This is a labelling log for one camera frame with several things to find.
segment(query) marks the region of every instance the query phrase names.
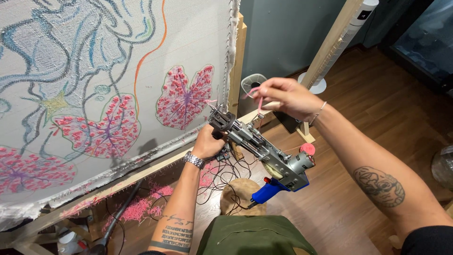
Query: bracelet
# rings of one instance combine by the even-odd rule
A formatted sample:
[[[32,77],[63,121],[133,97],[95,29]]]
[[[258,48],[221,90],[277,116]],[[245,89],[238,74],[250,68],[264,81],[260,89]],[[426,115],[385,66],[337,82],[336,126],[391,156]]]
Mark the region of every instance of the bracelet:
[[[321,108],[319,109],[318,113],[314,116],[313,120],[309,123],[309,125],[311,126],[311,124],[313,123],[313,121],[316,119],[316,117],[321,113],[321,111],[324,109],[324,106],[326,106],[327,104],[327,101],[324,101],[323,105],[321,106]]]

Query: wooden floor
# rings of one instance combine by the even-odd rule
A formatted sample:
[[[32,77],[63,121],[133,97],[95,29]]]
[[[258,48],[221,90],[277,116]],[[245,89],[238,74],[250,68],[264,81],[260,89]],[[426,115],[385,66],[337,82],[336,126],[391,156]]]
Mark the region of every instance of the wooden floor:
[[[437,184],[430,171],[434,153],[453,143],[453,103],[449,98],[431,92],[376,49],[355,49],[345,54],[325,79],[327,89],[320,95],[322,99],[408,164],[439,201],[453,198],[453,193]],[[303,143],[276,120],[262,129],[264,136],[282,150]],[[350,178],[316,129],[310,132],[316,138],[316,166],[306,171],[310,185],[297,193],[277,194],[269,200],[267,214],[287,217],[319,254],[393,254],[387,239],[395,233],[390,222]],[[297,149],[287,153],[296,154]],[[166,181],[174,182],[178,174],[165,173]],[[263,176],[262,171],[255,171],[252,179],[262,180]],[[108,203],[118,201],[119,197],[114,196]],[[217,215],[219,193],[197,207],[191,254],[196,253],[205,228]],[[121,254],[144,251],[154,226],[151,220],[140,226],[127,222]],[[110,255],[118,254],[121,242],[122,230],[117,226],[109,243]]]

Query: wristwatch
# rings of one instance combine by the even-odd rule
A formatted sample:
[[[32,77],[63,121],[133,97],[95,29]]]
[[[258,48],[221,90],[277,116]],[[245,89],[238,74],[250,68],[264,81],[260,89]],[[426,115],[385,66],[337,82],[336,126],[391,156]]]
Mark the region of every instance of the wristwatch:
[[[184,155],[183,162],[190,162],[200,169],[203,169],[206,165],[206,162],[204,160],[192,155],[191,151],[188,151],[186,155]]]

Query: person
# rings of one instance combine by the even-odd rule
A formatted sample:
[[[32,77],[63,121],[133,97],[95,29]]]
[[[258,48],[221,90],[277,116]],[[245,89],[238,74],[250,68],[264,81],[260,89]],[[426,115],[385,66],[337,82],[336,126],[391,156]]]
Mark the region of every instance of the person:
[[[428,186],[332,106],[289,78],[265,81],[254,98],[278,101],[262,108],[287,113],[316,127],[363,192],[391,220],[400,240],[404,240],[401,254],[453,253],[453,220]],[[192,155],[211,158],[224,146],[225,136],[216,140],[211,131],[212,127],[206,125],[198,133]],[[185,163],[154,230],[149,251],[143,255],[190,251],[199,175],[197,166]],[[218,216],[206,229],[197,254],[316,254],[289,220],[282,218]]]

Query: wooden stool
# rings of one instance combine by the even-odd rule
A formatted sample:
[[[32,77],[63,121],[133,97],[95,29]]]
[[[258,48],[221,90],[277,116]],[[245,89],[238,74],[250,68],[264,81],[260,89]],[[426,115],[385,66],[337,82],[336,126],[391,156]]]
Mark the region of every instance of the wooden stool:
[[[251,203],[250,199],[252,197],[252,194],[260,189],[260,186],[256,182],[246,178],[238,178],[234,179],[228,184],[229,185],[223,188],[222,194],[220,196],[221,215],[225,215],[229,212],[231,212],[229,215],[236,216],[266,215],[267,203],[264,203],[262,205],[258,204],[249,210],[244,210],[237,205],[240,204],[242,207],[247,208],[247,206]]]

